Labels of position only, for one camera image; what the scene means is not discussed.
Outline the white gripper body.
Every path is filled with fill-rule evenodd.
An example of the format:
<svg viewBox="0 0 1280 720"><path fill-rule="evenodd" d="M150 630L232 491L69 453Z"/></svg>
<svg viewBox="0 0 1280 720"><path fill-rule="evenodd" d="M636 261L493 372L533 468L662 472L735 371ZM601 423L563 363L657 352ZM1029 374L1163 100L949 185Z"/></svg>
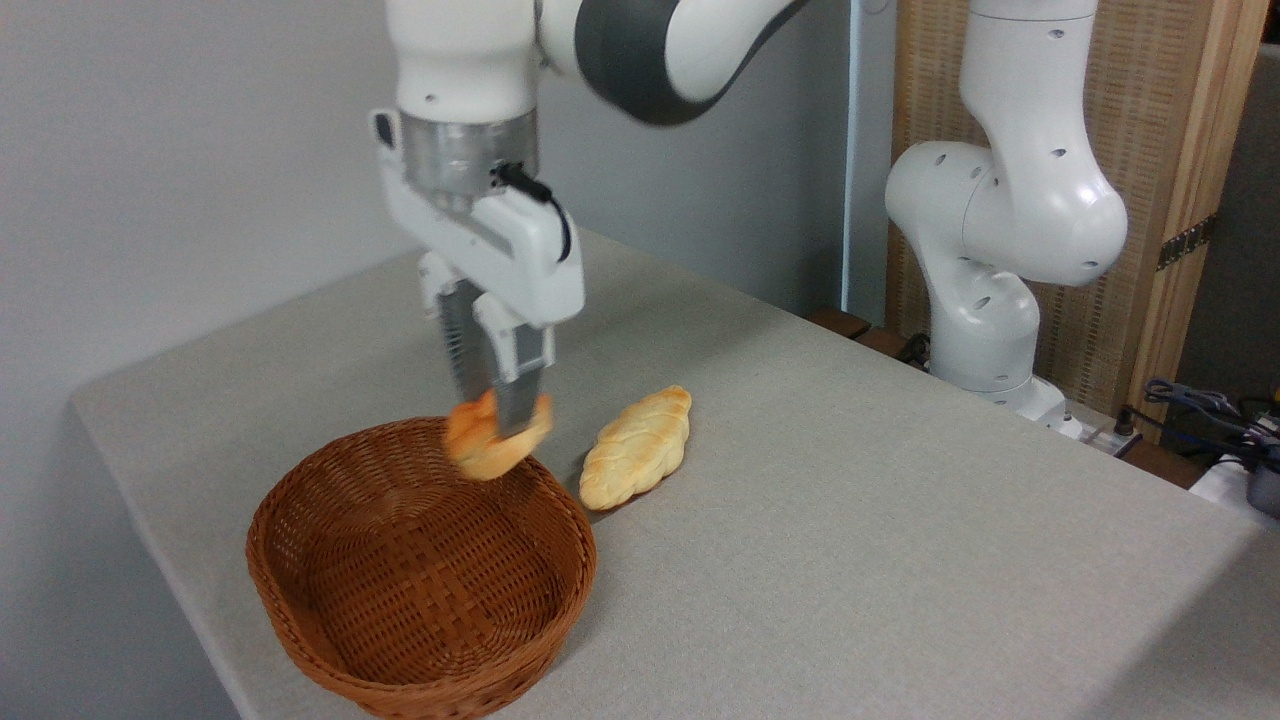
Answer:
<svg viewBox="0 0 1280 720"><path fill-rule="evenodd" d="M396 223L526 322L557 325L584 306L570 215L536 183L538 115L480 124L370 115Z"/></svg>

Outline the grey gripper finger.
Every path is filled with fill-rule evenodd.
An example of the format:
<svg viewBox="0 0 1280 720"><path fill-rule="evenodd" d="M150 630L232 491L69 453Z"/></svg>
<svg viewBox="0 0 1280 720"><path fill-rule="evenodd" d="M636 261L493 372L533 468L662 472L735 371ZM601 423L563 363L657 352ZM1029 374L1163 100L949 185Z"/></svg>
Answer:
<svg viewBox="0 0 1280 720"><path fill-rule="evenodd" d="M463 401L476 401L493 386L486 334L474 315L481 290L439 252L419 259L422 305L439 322L454 383Z"/></svg>
<svg viewBox="0 0 1280 720"><path fill-rule="evenodd" d="M516 436L532 425L543 369L554 361L554 333L517 316L493 293L481 293L472 314L483 368L495 393L499 437Z"/></svg>

